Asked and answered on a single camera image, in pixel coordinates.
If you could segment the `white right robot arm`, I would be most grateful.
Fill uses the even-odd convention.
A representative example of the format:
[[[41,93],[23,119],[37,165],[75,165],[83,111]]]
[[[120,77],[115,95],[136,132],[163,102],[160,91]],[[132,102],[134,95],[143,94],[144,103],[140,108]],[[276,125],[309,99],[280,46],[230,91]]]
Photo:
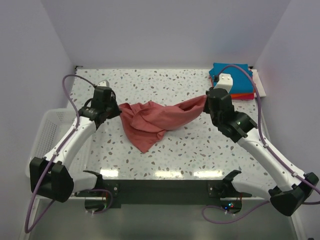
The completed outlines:
[[[205,113],[225,137],[249,152],[275,182],[269,190],[241,176],[233,170],[213,186],[220,198],[247,193],[269,201],[284,216],[290,217],[315,190],[319,178],[313,172],[305,173],[292,164],[263,135],[261,123],[244,112],[236,111],[230,94],[222,88],[206,91]]]

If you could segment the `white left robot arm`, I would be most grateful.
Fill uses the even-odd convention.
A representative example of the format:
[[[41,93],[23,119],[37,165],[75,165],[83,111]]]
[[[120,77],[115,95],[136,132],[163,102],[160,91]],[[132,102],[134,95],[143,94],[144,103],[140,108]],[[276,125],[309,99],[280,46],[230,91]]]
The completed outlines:
[[[90,106],[83,106],[62,139],[44,157],[29,163],[30,188],[34,195],[64,203],[73,193],[87,191],[99,196],[104,184],[93,171],[70,173],[69,168],[84,143],[106,121],[121,114],[115,92],[96,86]]]

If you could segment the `salmon pink t shirt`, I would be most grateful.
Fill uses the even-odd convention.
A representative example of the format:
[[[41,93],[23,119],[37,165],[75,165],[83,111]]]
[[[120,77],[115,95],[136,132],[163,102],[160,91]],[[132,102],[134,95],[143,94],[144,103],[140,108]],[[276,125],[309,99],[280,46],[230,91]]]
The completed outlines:
[[[153,101],[119,105],[124,133],[141,153],[161,141],[165,133],[176,130],[196,118],[204,110],[207,97],[201,95],[176,105],[164,106]]]

